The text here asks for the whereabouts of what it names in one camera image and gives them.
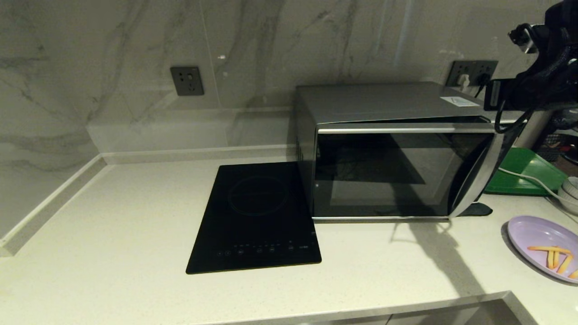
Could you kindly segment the purple plate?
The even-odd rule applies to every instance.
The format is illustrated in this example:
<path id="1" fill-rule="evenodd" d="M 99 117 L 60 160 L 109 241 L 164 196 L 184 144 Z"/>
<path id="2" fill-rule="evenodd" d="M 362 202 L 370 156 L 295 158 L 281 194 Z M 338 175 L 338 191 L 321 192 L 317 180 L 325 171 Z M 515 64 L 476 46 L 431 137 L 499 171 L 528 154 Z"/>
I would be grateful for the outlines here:
<path id="1" fill-rule="evenodd" d="M 578 285 L 578 279 L 569 279 L 568 275 L 578 269 L 578 235 L 555 222 L 534 217 L 516 216 L 508 221 L 507 234 L 516 251 L 526 262 L 533 265 L 543 274 L 552 276 L 562 282 Z M 573 259 L 564 274 L 557 269 L 564 261 L 566 254 L 559 253 L 557 269 L 547 267 L 547 251 L 531 251 L 528 246 L 557 246 L 572 252 Z"/>

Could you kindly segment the silver microwave oven body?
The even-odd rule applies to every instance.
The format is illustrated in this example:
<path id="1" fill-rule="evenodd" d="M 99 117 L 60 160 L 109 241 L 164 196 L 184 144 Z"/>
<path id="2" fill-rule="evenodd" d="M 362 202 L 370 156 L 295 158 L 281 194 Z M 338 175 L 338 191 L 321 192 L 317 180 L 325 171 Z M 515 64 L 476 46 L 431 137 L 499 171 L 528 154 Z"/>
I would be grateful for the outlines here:
<path id="1" fill-rule="evenodd" d="M 440 99 L 440 97 L 448 96 L 459 96 L 478 103 L 480 106 L 457 107 Z M 293 109 L 296 154 L 311 215 L 312 153 L 319 125 L 486 122 L 493 124 L 495 129 L 495 117 L 494 111 L 484 111 L 481 100 L 432 82 L 297 87 Z M 491 177 L 512 145 L 512 139 L 507 135 L 502 135 L 502 148 Z"/>

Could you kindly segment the black mesh basket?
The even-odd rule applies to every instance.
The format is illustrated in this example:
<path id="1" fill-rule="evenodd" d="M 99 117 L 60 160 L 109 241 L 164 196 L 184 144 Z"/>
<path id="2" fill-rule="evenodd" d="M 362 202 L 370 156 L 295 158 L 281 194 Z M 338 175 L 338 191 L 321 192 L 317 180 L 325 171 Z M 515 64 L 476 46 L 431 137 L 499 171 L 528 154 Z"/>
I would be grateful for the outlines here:
<path id="1" fill-rule="evenodd" d="M 537 141 L 534 152 L 546 161 L 554 162 L 562 154 L 564 135 L 550 134 Z"/>

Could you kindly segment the green cutting board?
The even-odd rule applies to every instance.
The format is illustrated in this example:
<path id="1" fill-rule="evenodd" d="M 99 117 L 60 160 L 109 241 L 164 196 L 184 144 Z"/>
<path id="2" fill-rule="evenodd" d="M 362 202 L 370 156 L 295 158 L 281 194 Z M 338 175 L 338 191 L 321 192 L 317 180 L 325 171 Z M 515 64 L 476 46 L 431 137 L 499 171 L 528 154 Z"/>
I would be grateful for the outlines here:
<path id="1" fill-rule="evenodd" d="M 568 177 L 548 161 L 525 148 L 511 148 L 500 164 L 500 168 L 522 176 L 534 177 L 542 181 L 551 191 L 556 192 Z M 547 197 L 550 194 L 539 183 L 524 177 L 498 170 L 486 185 L 485 194 Z"/>

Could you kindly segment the white sticker label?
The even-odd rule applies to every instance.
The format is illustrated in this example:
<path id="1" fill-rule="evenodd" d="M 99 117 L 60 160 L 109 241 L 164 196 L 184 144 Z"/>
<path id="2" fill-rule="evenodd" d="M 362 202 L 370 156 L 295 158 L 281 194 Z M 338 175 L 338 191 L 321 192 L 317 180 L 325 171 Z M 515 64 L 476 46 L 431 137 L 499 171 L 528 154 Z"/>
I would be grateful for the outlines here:
<path id="1" fill-rule="evenodd" d="M 459 97 L 459 96 L 448 96 L 448 97 L 440 97 L 440 99 L 451 103 L 457 107 L 479 107 L 478 103 L 470 101 L 468 99 Z"/>

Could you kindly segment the dark cloth pad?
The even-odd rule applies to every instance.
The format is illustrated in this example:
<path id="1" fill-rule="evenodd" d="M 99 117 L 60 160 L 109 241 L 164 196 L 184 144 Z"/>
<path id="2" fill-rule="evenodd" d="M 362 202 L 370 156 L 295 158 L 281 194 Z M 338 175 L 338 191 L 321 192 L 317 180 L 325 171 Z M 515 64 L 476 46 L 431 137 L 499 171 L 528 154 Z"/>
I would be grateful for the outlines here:
<path id="1" fill-rule="evenodd" d="M 460 217 L 469 216 L 488 216 L 493 213 L 493 210 L 481 202 L 474 202 L 460 214 Z"/>

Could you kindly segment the black induction cooktop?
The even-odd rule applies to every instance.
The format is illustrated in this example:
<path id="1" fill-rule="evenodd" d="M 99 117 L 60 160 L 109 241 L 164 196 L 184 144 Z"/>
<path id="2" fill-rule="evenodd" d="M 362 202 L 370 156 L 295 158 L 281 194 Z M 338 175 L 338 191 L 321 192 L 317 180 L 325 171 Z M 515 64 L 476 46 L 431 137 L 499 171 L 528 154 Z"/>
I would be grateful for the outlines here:
<path id="1" fill-rule="evenodd" d="M 295 161 L 218 168 L 188 275 L 321 261 Z"/>

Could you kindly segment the grey double wall socket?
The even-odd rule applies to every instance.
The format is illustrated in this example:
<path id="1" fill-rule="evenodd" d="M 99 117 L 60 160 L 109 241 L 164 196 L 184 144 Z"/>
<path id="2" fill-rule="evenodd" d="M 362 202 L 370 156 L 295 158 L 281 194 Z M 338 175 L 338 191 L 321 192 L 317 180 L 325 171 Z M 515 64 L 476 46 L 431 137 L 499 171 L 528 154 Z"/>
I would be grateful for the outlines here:
<path id="1" fill-rule="evenodd" d="M 457 78 L 460 74 L 469 74 L 471 87 L 478 87 L 477 77 L 480 74 L 488 73 L 493 76 L 498 65 L 496 60 L 477 60 L 477 61 L 454 61 L 448 77 L 446 79 L 446 87 L 459 87 Z"/>

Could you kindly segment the grey single wall socket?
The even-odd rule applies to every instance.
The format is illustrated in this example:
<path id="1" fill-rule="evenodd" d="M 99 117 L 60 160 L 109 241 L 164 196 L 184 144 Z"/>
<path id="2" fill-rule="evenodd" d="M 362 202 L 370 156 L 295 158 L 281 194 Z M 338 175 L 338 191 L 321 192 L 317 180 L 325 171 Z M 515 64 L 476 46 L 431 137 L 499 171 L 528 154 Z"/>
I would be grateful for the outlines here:
<path id="1" fill-rule="evenodd" d="M 178 96 L 201 96 L 205 94 L 198 67 L 175 66 L 170 68 L 170 72 Z"/>

